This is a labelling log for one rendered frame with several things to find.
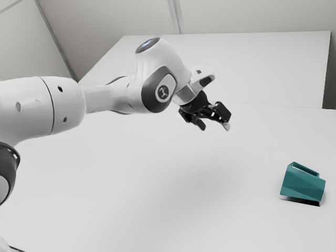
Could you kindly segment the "teal faceted mug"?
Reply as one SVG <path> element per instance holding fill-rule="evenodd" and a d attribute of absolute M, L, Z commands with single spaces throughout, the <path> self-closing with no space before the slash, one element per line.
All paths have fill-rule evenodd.
<path fill-rule="evenodd" d="M 280 189 L 280 195 L 314 202 L 320 202 L 324 195 L 326 181 L 320 174 L 302 164 L 287 165 Z"/>

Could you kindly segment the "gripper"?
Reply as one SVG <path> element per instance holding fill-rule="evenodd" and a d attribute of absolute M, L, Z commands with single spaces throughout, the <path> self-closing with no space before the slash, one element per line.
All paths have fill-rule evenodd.
<path fill-rule="evenodd" d="M 200 130 L 206 129 L 206 124 L 202 119 L 209 119 L 220 123 L 226 131 L 230 130 L 230 118 L 232 113 L 221 102 L 209 102 L 207 95 L 201 91 L 192 101 L 181 105 L 179 114 L 185 122 L 193 123 Z"/>

